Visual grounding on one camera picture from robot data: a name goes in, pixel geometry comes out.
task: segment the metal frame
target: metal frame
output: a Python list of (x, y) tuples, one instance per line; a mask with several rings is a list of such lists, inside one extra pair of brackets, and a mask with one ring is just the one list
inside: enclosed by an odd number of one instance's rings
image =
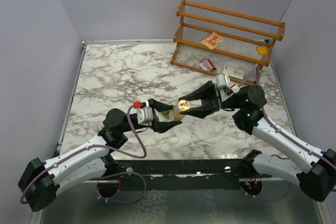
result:
[[(65, 120), (64, 120), (64, 123), (63, 123), (63, 126), (62, 126), (62, 130), (61, 130), (59, 140), (58, 140), (58, 143), (60, 144), (59, 146), (61, 146), (61, 143), (62, 143), (63, 138), (64, 138), (65, 129), (66, 129), (68, 118), (69, 118), (69, 113), (70, 113), (72, 101), (73, 101), (73, 98), (74, 98), (74, 93), (75, 93), (77, 82), (78, 82), (78, 79), (79, 79), (80, 69), (81, 69), (82, 62), (83, 62), (83, 59), (84, 59), (84, 55), (85, 55), (85, 52), (86, 52), (86, 45), (108, 45), (108, 44), (117, 44), (118, 45), (118, 44), (141, 44), (141, 43), (170, 44), (170, 43), (173, 43), (173, 41), (168, 40), (168, 39), (166, 39), (166, 40), (160, 40), (160, 39), (155, 40), (155, 39), (153, 39), (153, 40), (103, 40), (103, 41), (83, 41), (82, 42), (83, 49), (82, 49), (82, 53), (81, 53), (80, 64), (79, 64), (78, 69), (77, 69), (75, 82), (74, 82), (74, 85), (72, 87), (71, 96), (70, 96), (69, 104), (68, 104), (66, 115), (65, 115)], [(280, 95), (281, 95), (283, 105), (284, 105), (285, 110), (286, 110), (286, 114), (287, 114), (287, 117), (288, 117), (290, 127), (293, 131), (293, 134), (296, 135), (295, 128), (293, 126), (293, 123), (292, 123), (292, 120), (290, 118), (288, 108), (287, 108), (287, 105), (286, 105), (286, 101), (285, 101), (285, 97), (284, 97), (284, 93), (283, 93), (284, 91), (283, 91), (282, 86), (279, 82), (279, 77), (278, 77), (278, 75), (275, 71), (274, 64), (273, 64), (272, 61), (271, 61), (271, 66), (272, 66), (272, 69), (273, 69), (273, 72), (274, 72), (274, 75), (275, 75), (275, 78), (276, 78), (276, 81), (277, 81), (277, 84), (278, 84), (278, 87), (279, 87), (279, 90), (280, 90)], [(333, 224), (333, 221), (332, 221), (327, 203), (325, 201), (324, 202), (317, 202), (316, 203), (316, 208), (317, 208), (317, 212), (320, 214), (324, 224)], [(33, 212), (29, 224), (40, 224), (42, 214), (43, 214), (43, 211)]]

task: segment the wooden rod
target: wooden rod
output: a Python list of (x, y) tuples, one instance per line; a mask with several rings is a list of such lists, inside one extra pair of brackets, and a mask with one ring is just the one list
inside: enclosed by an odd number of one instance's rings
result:
[(184, 12), (184, 3), (185, 3), (185, 0), (182, 0), (181, 3), (180, 3), (180, 5), (178, 6), (177, 12), (176, 12), (177, 16), (179, 16), (180, 12)]
[(258, 64), (261, 64), (261, 65), (266, 65), (267, 64), (267, 62), (265, 62), (263, 60), (254, 59), (254, 58), (251, 58), (251, 57), (235, 54), (233, 52), (224, 51), (224, 50), (217, 49), (217, 48), (210, 49), (210, 48), (207, 48), (206, 46), (203, 46), (201, 44), (194, 43), (194, 42), (191, 42), (191, 41), (188, 41), (188, 40), (176, 39), (176, 42), (187, 45), (187, 46), (203, 49), (203, 50), (206, 50), (206, 51), (209, 51), (209, 52), (215, 52), (215, 53), (220, 54), (220, 55), (227, 55), (227, 56), (230, 56), (230, 57), (238, 59), (238, 60), (244, 60), (244, 61), (248, 61), (248, 62), (251, 62), (251, 63), (258, 63)]
[(196, 30), (207, 31), (208, 33), (214, 32), (214, 33), (217, 33), (218, 35), (221, 35), (223, 37), (236, 39), (236, 40), (248, 42), (248, 43), (255, 44), (255, 45), (265, 46), (265, 47), (269, 47), (269, 48), (272, 47), (271, 44), (267, 44), (265, 42), (261, 42), (261, 41), (257, 41), (257, 40), (253, 40), (253, 39), (248, 39), (248, 38), (244, 38), (244, 37), (236, 36), (236, 35), (232, 35), (232, 34), (223, 33), (221, 31), (208, 29), (208, 28), (205, 28), (205, 27), (202, 27), (202, 26), (195, 26), (195, 25), (191, 25), (191, 24), (187, 24), (187, 23), (182, 23), (181, 25), (184, 26), (184, 27), (189, 27), (189, 28), (196, 29)]
[(179, 51), (180, 47), (181, 47), (181, 44), (180, 44), (180, 43), (177, 43), (176, 48), (175, 48), (175, 51), (174, 51), (174, 53), (173, 53), (173, 57), (172, 57), (172, 59), (170, 60), (170, 64), (173, 64), (174, 60), (176, 59), (176, 56), (177, 56), (177, 54), (178, 54), (178, 51)]
[[(193, 66), (190, 66), (190, 65), (187, 65), (187, 64), (184, 64), (184, 63), (180, 63), (180, 62), (177, 62), (177, 61), (173, 61), (173, 62), (171, 62), (171, 64), (177, 65), (177, 66), (180, 66), (180, 67), (189, 68), (189, 69), (201, 72), (201, 73), (211, 74), (213, 76), (216, 76), (216, 75), (219, 74), (219, 73), (204, 70), (202, 68), (197, 68), (197, 67), (193, 67)], [(237, 83), (241, 83), (241, 81), (242, 81), (242, 79), (238, 79), (238, 78), (235, 78), (235, 77), (230, 77), (230, 79), (231, 79), (231, 81), (234, 81), (234, 82), (237, 82)], [(249, 82), (249, 81), (245, 82), (245, 84), (249, 85), (249, 86), (255, 85), (255, 83), (252, 83), (252, 82)]]
[(181, 31), (181, 24), (178, 25), (179, 27), (176, 30), (176, 33), (173, 38), (173, 42), (176, 42), (176, 39), (180, 39), (180, 31)]
[(198, 19), (198, 20), (210, 22), (210, 23), (213, 23), (213, 24), (221, 25), (221, 26), (226, 26), (226, 27), (231, 27), (231, 28), (235, 28), (235, 29), (238, 29), (238, 30), (242, 30), (242, 31), (247, 31), (249, 33), (263, 35), (263, 36), (270, 37), (270, 38), (276, 38), (276, 39), (281, 38), (281, 36), (279, 36), (279, 35), (271, 34), (271, 33), (268, 33), (266, 31), (260, 31), (260, 30), (248, 28), (248, 27), (245, 27), (245, 26), (239, 26), (239, 25), (219, 21), (219, 20), (212, 19), (212, 18), (206, 18), (206, 17), (198, 16), (198, 15), (195, 15), (195, 14), (180, 12), (180, 15), (184, 16), (184, 17), (188, 17), (188, 18), (193, 18), (193, 19)]
[(193, 3), (193, 2), (189, 2), (189, 1), (185, 1), (184, 4), (189, 5), (189, 6), (198, 7), (198, 8), (205, 9), (205, 10), (212, 10), (214, 12), (223, 13), (223, 14), (227, 14), (227, 15), (231, 15), (231, 16), (235, 16), (235, 17), (240, 17), (240, 18), (245, 18), (245, 19), (249, 19), (249, 20), (253, 20), (253, 21), (257, 21), (257, 22), (262, 22), (262, 23), (265, 23), (265, 24), (270, 24), (270, 25), (274, 25), (274, 26), (281, 26), (280, 22), (276, 22), (276, 21), (269, 20), (269, 19), (264, 19), (264, 18), (259, 18), (259, 17), (255, 17), (255, 16), (251, 16), (251, 15), (246, 15), (246, 14), (242, 14), (242, 13), (231, 12), (229, 10), (216, 8), (216, 7), (211, 7), (211, 6), (208, 6), (208, 5), (201, 5), (201, 4)]
[(272, 55), (272, 48), (268, 48), (267, 49), (267, 54), (265, 55), (267, 58), (267, 64), (265, 65), (266, 67), (268, 67), (268, 65), (271, 62), (271, 55)]

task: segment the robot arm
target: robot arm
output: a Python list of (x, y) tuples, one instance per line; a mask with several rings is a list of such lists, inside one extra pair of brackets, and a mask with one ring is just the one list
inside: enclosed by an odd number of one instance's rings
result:
[(167, 111), (173, 106), (154, 99), (149, 99), (146, 103), (137, 102), (135, 108), (137, 112), (130, 115), (119, 109), (110, 110), (98, 135), (77, 148), (44, 162), (39, 158), (30, 161), (18, 183), (23, 192), (21, 203), (28, 203), (32, 211), (39, 211), (72, 186), (117, 173), (118, 164), (110, 155), (113, 151), (135, 158), (145, 158), (144, 147), (143, 156), (119, 150), (128, 140), (124, 132), (149, 127), (155, 132), (164, 133), (182, 123), (160, 122), (155, 110)]
[(310, 198), (324, 201), (336, 184), (336, 152), (316, 148), (288, 131), (282, 129), (264, 112), (267, 103), (261, 86), (240, 88), (231, 85), (223, 74), (183, 96), (185, 100), (201, 100), (202, 106), (181, 112), (181, 114), (204, 118), (219, 109), (238, 111), (233, 115), (237, 127), (284, 153), (290, 160), (269, 157), (254, 152), (249, 161), (256, 172), (282, 178), (295, 185)]
[[(290, 158), (277, 159), (252, 151), (243, 160), (247, 161), (253, 172), (287, 180), (317, 201), (324, 201), (335, 186), (336, 152), (331, 149), (322, 152), (280, 128), (262, 109), (267, 101), (261, 86), (240, 88), (231, 85), (229, 78), (222, 74), (216, 76), (215, 84), (209, 81), (181, 99), (201, 100), (202, 106), (181, 112), (201, 119), (220, 109), (238, 109), (233, 119), (240, 130), (264, 140)], [(129, 113), (131, 108), (127, 115), (119, 109), (110, 110), (98, 135), (72, 151), (45, 162), (38, 158), (29, 162), (18, 183), (23, 192), (21, 202), (28, 203), (32, 211), (39, 211), (72, 186), (118, 173), (118, 164), (110, 155), (113, 151), (145, 158), (145, 148), (138, 137), (144, 150), (143, 156), (120, 150), (128, 140), (124, 132), (149, 127), (155, 132), (164, 133), (182, 123), (160, 122), (156, 116), (155, 110), (171, 110), (172, 105), (149, 99), (146, 103), (134, 103), (134, 107), (137, 109), (135, 114)]]

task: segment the marble table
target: marble table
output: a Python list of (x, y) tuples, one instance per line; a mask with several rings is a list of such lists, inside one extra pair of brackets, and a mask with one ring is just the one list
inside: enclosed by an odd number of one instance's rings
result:
[[(61, 154), (88, 141), (103, 127), (102, 121), (112, 108), (127, 111), (134, 101), (154, 98), (175, 104), (213, 76), (170, 65), (175, 50), (173, 43), (141, 43), (125, 45), (88, 45), (73, 96)], [(210, 58), (221, 72), (223, 66), (245, 70), (253, 64), (207, 51), (181, 48), (176, 60), (189, 64)], [(284, 104), (271, 66), (264, 68), (260, 84), (268, 103), (265, 110), (281, 127), (291, 131)], [(267, 143), (239, 130), (233, 112), (219, 111), (205, 119), (186, 116), (183, 123), (159, 134), (148, 129), (140, 134), (148, 150), (147, 159), (242, 158), (252, 149), (266, 154), (280, 154)], [(142, 155), (134, 135), (122, 149)], [(115, 159), (130, 157), (112, 153)]]

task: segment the snack package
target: snack package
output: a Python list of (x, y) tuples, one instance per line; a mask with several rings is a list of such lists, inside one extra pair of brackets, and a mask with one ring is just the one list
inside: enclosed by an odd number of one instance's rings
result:
[(207, 48), (214, 49), (223, 41), (224, 39), (221, 36), (212, 32), (208, 34), (204, 39), (202, 39), (201, 43)]

